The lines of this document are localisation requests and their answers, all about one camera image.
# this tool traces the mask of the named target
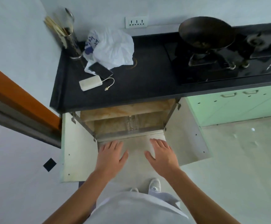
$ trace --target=person's right arm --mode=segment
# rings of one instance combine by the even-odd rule
[[[240,224],[222,209],[184,173],[171,147],[159,139],[150,139],[155,158],[145,151],[145,156],[154,170],[164,177],[178,194],[197,224]]]

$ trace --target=pants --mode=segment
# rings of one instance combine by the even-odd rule
[[[154,196],[158,199],[163,200],[164,202],[167,202],[168,204],[174,206],[175,208],[180,209],[180,201],[175,198],[173,195],[169,193],[158,193],[155,192],[153,189],[149,189],[148,194],[151,196]]]

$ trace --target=person's left hand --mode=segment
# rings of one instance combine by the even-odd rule
[[[119,173],[128,158],[126,150],[120,159],[122,147],[123,142],[112,141],[99,149],[95,170],[101,172],[108,181]]]

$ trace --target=sneaker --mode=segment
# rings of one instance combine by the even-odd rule
[[[137,188],[131,188],[130,192],[138,192],[138,189]]]
[[[153,178],[150,181],[149,189],[152,189],[153,191],[160,193],[160,181],[158,178]]]

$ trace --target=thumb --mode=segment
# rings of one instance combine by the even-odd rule
[[[122,158],[120,159],[120,163],[124,166],[124,164],[126,163],[128,159],[128,151],[126,150],[122,156]]]
[[[153,158],[149,151],[145,151],[145,157],[151,165],[154,163],[155,159]]]

